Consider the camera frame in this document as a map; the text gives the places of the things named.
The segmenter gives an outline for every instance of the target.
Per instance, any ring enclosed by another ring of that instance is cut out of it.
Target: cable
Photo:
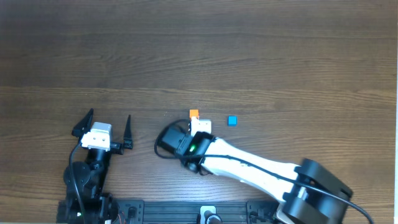
[[[154,151],[155,151],[155,154],[156,154],[156,155],[158,155],[159,157],[164,158],[164,159],[202,159],[202,158],[206,158],[206,157],[223,158],[223,159],[232,159],[232,160],[241,162],[241,163],[243,163],[243,164],[246,164],[246,165],[248,165],[248,166],[254,167],[254,168],[256,168],[256,169],[258,169],[258,170],[260,170],[260,171],[263,171],[263,172],[265,172],[266,174],[269,174],[269,175],[271,175],[271,176],[273,176],[273,177],[276,177],[276,178],[278,178],[278,179],[280,179],[280,180],[284,180],[284,181],[286,181],[286,182],[290,182],[290,183],[295,184],[295,185],[298,185],[298,186],[300,186],[300,187],[305,187],[306,189],[309,189],[309,190],[318,192],[318,193],[320,193],[320,194],[323,194],[323,195],[332,197],[332,198],[334,198],[334,199],[336,199],[336,200],[339,200],[340,202],[343,202],[343,203],[349,205],[350,207],[354,208],[355,210],[359,211],[362,215],[364,215],[364,216],[368,219],[368,221],[369,221],[370,224],[374,224],[372,217],[370,216],[370,214],[369,214],[367,211],[365,211],[365,209],[361,208],[360,206],[356,205],[356,204],[353,203],[353,202],[350,202],[349,200],[345,200],[345,199],[343,199],[343,198],[341,198],[341,197],[339,197],[339,196],[336,196],[336,195],[334,195],[334,194],[331,194],[331,193],[329,193],[329,192],[327,192],[327,191],[325,191],[325,190],[319,189],[319,188],[317,188],[317,187],[314,187],[314,186],[311,186],[311,185],[308,185],[308,184],[301,183],[301,182],[299,182],[299,181],[297,181],[297,180],[292,180],[292,179],[286,178],[286,177],[284,177],[284,176],[281,176],[281,175],[279,175],[279,174],[273,173],[273,172],[271,172],[271,171],[269,171],[269,170],[266,170],[266,169],[264,169],[264,168],[262,168],[262,167],[259,167],[259,166],[255,165],[255,164],[251,163],[251,162],[245,161],[245,160],[240,159],[240,158],[237,158],[237,157],[227,156],[227,155],[178,156],[178,155],[176,155],[176,154],[174,154],[174,157],[166,157],[166,156],[160,155],[159,152],[157,151],[157,143],[158,143],[160,137],[163,135],[163,133],[164,133],[167,129],[169,129],[169,127],[174,126],[174,125],[176,125],[176,124],[179,123],[179,122],[187,122],[187,121],[189,122],[189,120],[187,120],[187,119],[176,120],[176,121],[174,121],[173,123],[170,123],[168,126],[166,126],[166,127],[163,129],[163,131],[158,135],[158,137],[156,138],[156,141],[155,141],[155,148],[154,148]]]
[[[80,142],[75,146],[75,148],[72,150],[72,152],[70,152],[69,155],[69,173],[70,173],[70,177],[72,180],[72,184],[73,187],[75,189],[75,193],[76,193],[76,198],[77,201],[79,202],[79,206],[80,206],[80,210],[81,210],[81,217],[83,218],[83,223],[86,223],[85,220],[85,215],[86,215],[86,210],[85,207],[83,205],[83,201],[81,200],[80,194],[79,194],[79,189],[77,188],[77,184],[76,184],[76,178],[75,178],[75,173],[73,171],[73,155],[76,152],[76,150],[80,147]]]

